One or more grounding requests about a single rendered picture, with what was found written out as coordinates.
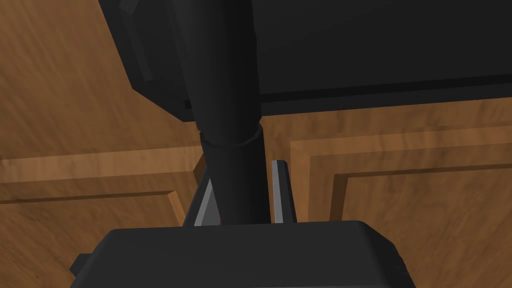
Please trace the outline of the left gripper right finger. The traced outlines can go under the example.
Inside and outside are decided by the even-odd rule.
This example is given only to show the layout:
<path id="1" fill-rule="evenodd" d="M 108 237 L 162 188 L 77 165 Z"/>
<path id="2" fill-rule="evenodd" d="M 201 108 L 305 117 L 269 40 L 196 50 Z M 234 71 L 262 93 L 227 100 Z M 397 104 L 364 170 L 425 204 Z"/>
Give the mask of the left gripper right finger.
<path id="1" fill-rule="evenodd" d="M 272 192 L 275 223 L 296 223 L 297 215 L 290 181 L 289 166 L 285 160 L 273 160 Z"/>

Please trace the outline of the brown wooden panelled door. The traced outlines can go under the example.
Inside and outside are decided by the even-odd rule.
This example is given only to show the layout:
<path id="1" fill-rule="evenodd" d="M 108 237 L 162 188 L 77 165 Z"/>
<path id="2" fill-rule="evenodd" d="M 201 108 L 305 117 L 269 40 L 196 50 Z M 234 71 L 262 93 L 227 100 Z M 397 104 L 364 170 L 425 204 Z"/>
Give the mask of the brown wooden panelled door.
<path id="1" fill-rule="evenodd" d="M 417 288 L 512 288 L 512 93 L 261 124 L 300 220 L 368 223 Z M 108 231 L 180 225 L 202 154 L 132 90 L 97 0 L 0 0 L 0 288 L 70 288 Z"/>

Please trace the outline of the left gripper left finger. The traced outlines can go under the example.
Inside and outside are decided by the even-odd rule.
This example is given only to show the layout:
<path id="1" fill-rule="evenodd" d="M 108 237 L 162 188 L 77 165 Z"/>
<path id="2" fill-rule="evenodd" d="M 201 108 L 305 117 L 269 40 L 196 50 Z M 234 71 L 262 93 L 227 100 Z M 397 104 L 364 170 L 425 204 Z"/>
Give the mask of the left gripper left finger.
<path id="1" fill-rule="evenodd" d="M 205 168 L 182 226 L 218 226 L 220 224 L 221 219 L 213 186 L 208 169 Z"/>

